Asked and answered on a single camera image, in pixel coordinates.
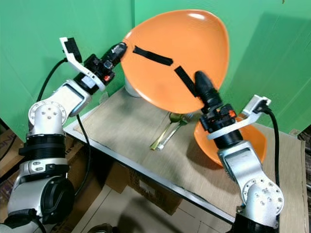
silver fork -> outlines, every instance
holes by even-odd
[[[156,150],[163,150],[165,145],[168,143],[168,141],[174,136],[174,134],[179,130],[180,127],[187,125],[191,118],[193,117],[193,113],[184,114],[183,118],[179,122],[179,124],[175,127],[175,129],[170,133],[170,135],[167,136],[164,140],[162,140],[158,146],[156,147]]]

black cable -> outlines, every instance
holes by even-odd
[[[62,60],[60,60],[58,63],[56,63],[56,65],[53,67],[53,69],[50,71],[49,75],[47,76],[47,78],[45,79],[42,87],[41,87],[41,90],[40,90],[40,93],[38,95],[38,98],[37,98],[37,102],[40,101],[42,99],[42,95],[43,95],[43,92],[50,80],[50,78],[52,77],[53,73],[56,71],[56,69],[61,65],[63,64],[64,62],[67,62],[67,58],[64,58]]]
[[[275,174],[276,174],[276,184],[280,187],[280,179],[279,179],[279,169],[278,169],[278,161],[279,161],[279,135],[278,135],[278,126],[276,117],[274,116],[272,110],[270,108],[264,108],[263,112],[268,114],[272,120],[273,129],[274,129],[274,138],[275,138]]]
[[[9,152],[9,150],[11,149],[11,147],[13,146],[14,142],[15,142],[15,139],[16,139],[16,135],[14,135],[8,149],[6,149],[5,153],[3,154],[3,156],[0,158],[0,161],[6,156],[6,154]]]
[[[80,120],[80,116],[79,116],[79,115],[77,115],[77,120],[78,120],[79,125],[80,125],[80,127],[81,127],[82,133],[83,133],[84,137],[86,138],[87,149],[88,149],[88,156],[87,156],[87,164],[86,164],[86,174],[85,174],[85,176],[84,176],[84,178],[83,178],[83,181],[82,181],[80,187],[78,188],[78,190],[77,190],[77,191],[75,192],[75,194],[74,194],[75,197],[76,197],[76,196],[80,193],[80,191],[82,190],[82,188],[83,188],[83,186],[84,186],[84,184],[85,184],[85,182],[86,182],[87,176],[88,176],[88,174],[89,174],[90,167],[91,167],[91,145],[90,145],[90,143],[89,143],[88,136],[87,136],[87,134],[86,134],[86,131],[85,131],[84,127],[83,127],[83,124],[82,124],[82,122],[81,122],[81,120]]]

metal bracket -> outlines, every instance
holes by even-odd
[[[221,136],[228,134],[232,131],[238,130],[238,129],[243,128],[247,125],[255,123],[258,120],[258,118],[261,116],[262,113],[254,113],[253,111],[256,109],[257,105],[262,100],[267,101],[267,103],[266,103],[267,106],[271,103],[271,100],[266,98],[266,97],[260,97],[258,95],[254,95],[242,111],[242,118],[244,118],[244,120],[241,120],[241,121],[236,122],[232,125],[223,127],[222,129],[217,130],[213,133],[210,133],[207,136],[208,139],[212,140],[212,139],[215,139],[217,137],[221,137]]]
[[[97,86],[98,88],[101,90],[101,91],[104,91],[105,90],[105,85],[103,84],[103,82],[93,73],[91,72],[89,69],[87,69],[86,67],[84,67],[83,65],[81,65],[74,57],[73,53],[69,53],[67,48],[66,48],[66,45],[65,45],[65,42],[68,41],[68,38],[67,37],[61,37],[59,38],[60,40],[60,43],[62,44],[62,47],[63,47],[63,51],[67,57],[67,60],[69,63],[72,64],[72,66],[79,72],[81,73],[84,73],[86,76],[88,76],[90,79],[89,81],[93,81]]]

screw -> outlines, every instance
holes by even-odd
[[[242,207],[240,207],[240,206],[237,206],[237,213],[239,214],[239,213],[241,213],[242,212]]]

fork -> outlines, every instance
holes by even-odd
[[[166,134],[167,130],[169,130],[171,124],[181,121],[182,117],[183,117],[182,114],[170,113],[170,123],[167,124],[167,126],[165,127],[165,130],[163,131],[163,133],[150,146],[151,150],[155,150],[156,149],[156,147],[159,145],[160,141],[162,140],[162,138]]]
[[[170,133],[170,135],[168,135],[167,138],[165,138],[164,140],[162,140],[158,144],[158,146],[156,147],[156,150],[163,150],[164,146],[174,136],[174,134],[177,132],[177,130],[179,130],[179,128],[182,127],[182,126],[187,125],[190,122],[192,117],[193,117],[193,113],[188,113],[188,114],[183,115],[183,118],[179,122],[178,126]]]

